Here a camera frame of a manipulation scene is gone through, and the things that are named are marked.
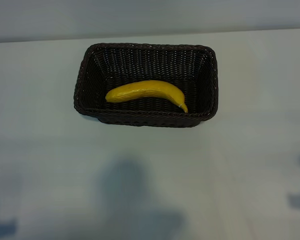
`woven texture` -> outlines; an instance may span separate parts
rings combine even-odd
[[[166,99],[145,97],[106,102],[116,87],[144,80],[161,80],[185,95],[188,113]],[[74,91],[74,108],[107,124],[193,127],[218,109],[215,52],[201,45],[99,43],[86,51]]]

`white wall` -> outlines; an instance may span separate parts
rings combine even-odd
[[[300,28],[300,0],[1,0],[0,42]]]

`yellow banana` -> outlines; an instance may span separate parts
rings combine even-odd
[[[159,80],[139,81],[116,87],[106,94],[105,99],[110,103],[121,103],[145,97],[167,99],[185,113],[188,112],[183,92],[171,83]]]

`banana tip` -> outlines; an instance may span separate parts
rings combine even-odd
[[[188,108],[187,108],[187,106],[186,106],[185,103],[182,103],[182,104],[179,106],[179,108],[182,108],[183,111],[184,111],[186,114],[188,113]]]

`wicker basket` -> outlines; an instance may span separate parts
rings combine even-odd
[[[185,95],[189,113],[168,100],[145,97],[109,103],[116,87],[161,80]],[[74,91],[74,108],[106,124],[185,128],[212,118],[218,109],[215,52],[201,45],[99,43],[84,55]]]

